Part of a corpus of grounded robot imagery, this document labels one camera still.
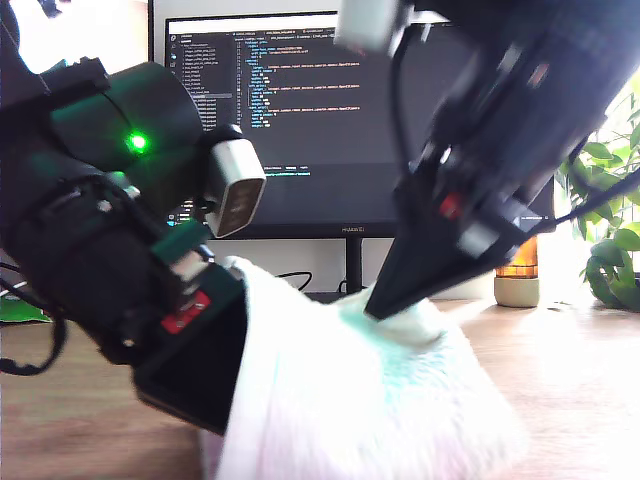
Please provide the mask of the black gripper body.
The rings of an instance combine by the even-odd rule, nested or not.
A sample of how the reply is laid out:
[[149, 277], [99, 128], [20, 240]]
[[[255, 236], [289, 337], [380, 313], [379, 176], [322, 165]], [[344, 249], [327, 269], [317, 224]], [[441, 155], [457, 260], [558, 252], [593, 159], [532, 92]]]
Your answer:
[[77, 323], [112, 363], [137, 363], [155, 326], [192, 282], [176, 270], [209, 229], [170, 228], [121, 188], [92, 175], [61, 181], [14, 216], [14, 257], [53, 312]]

